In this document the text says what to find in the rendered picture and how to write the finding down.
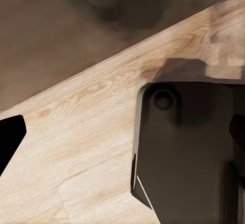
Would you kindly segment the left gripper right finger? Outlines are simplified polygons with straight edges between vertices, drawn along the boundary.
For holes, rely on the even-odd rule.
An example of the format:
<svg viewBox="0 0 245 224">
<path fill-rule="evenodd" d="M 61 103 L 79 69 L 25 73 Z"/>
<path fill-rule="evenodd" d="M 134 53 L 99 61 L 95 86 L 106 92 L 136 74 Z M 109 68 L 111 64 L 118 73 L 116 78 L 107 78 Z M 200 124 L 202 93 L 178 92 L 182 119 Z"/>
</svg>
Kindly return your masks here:
<svg viewBox="0 0 245 224">
<path fill-rule="evenodd" d="M 229 127 L 229 134 L 245 155 L 245 116 L 233 115 Z"/>
</svg>

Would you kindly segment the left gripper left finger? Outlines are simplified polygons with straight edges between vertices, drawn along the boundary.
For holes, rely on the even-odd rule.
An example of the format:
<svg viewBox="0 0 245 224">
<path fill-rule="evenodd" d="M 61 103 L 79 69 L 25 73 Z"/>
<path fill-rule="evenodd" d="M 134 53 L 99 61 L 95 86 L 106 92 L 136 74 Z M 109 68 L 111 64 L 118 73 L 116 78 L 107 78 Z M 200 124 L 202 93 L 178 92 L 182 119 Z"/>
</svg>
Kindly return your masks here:
<svg viewBox="0 0 245 224">
<path fill-rule="evenodd" d="M 26 122 L 22 115 L 0 120 L 0 176 L 26 134 Z"/>
</svg>

